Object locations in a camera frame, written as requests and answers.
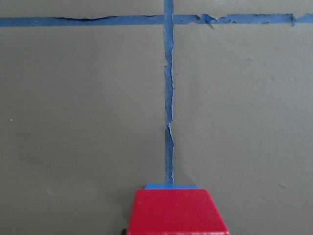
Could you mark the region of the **blue wooden cube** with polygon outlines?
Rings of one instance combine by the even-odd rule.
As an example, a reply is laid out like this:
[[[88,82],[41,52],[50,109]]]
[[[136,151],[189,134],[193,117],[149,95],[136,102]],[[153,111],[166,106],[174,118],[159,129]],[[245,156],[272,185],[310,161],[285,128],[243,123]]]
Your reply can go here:
[[[197,186],[148,183],[144,189],[199,189]]]

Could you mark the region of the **red wooden cube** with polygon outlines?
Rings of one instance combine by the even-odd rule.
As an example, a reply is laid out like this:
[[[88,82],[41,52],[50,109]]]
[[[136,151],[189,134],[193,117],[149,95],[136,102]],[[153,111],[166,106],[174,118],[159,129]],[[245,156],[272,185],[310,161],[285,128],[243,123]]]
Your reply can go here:
[[[140,189],[131,211],[128,235],[228,235],[205,189]]]

